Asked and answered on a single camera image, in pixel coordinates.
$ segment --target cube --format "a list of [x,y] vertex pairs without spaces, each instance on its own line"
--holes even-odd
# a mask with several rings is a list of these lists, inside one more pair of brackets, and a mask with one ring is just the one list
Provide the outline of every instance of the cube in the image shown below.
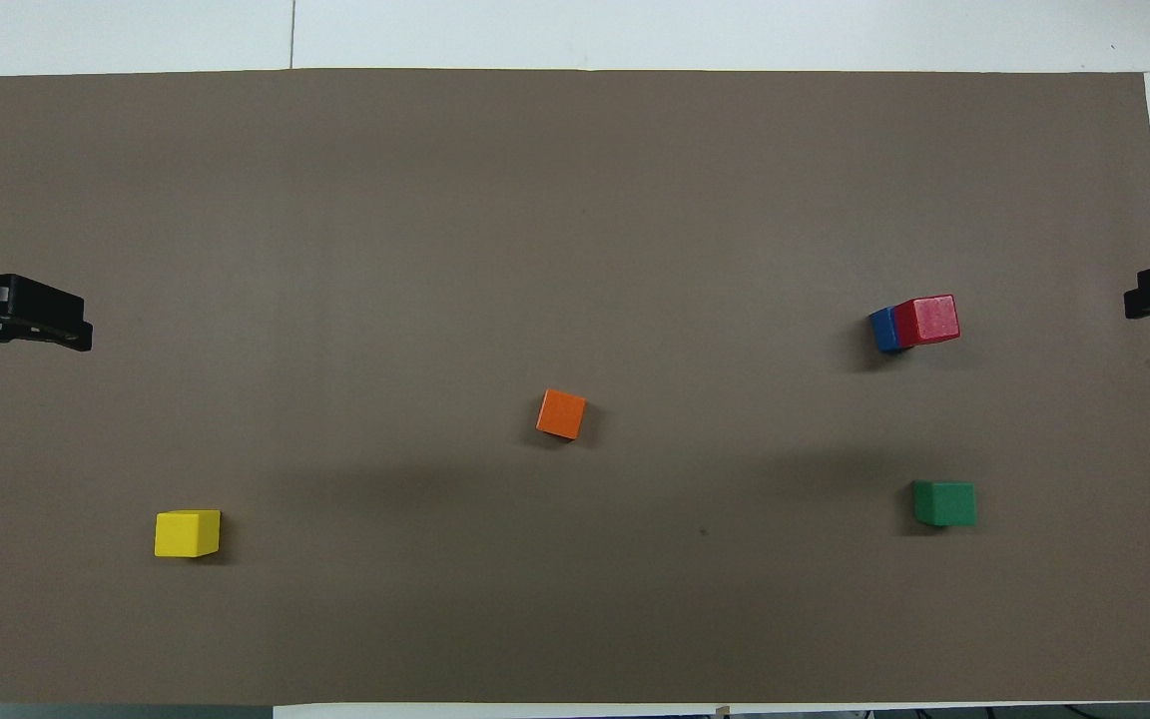
[[539,405],[539,420],[535,422],[535,428],[560,437],[578,437],[585,405],[588,400],[583,397],[566,395],[565,391],[557,389],[544,390],[544,400]]
[[873,334],[876,336],[876,350],[882,352],[902,352],[904,346],[898,343],[898,334],[895,331],[895,308],[883,306],[867,316],[873,323]]
[[935,527],[973,527],[975,500],[971,482],[914,482],[918,522]]
[[218,550],[218,510],[175,510],[159,514],[154,523],[155,557],[201,557]]
[[946,342],[961,337],[957,304],[950,295],[918,297],[895,305],[895,331],[902,346]]

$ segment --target red block top face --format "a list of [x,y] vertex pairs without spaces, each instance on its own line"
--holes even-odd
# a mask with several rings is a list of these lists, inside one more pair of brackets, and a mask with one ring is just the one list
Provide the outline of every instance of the red block top face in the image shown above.
[[950,295],[935,295],[895,305],[895,332],[903,346],[961,337],[956,300]]

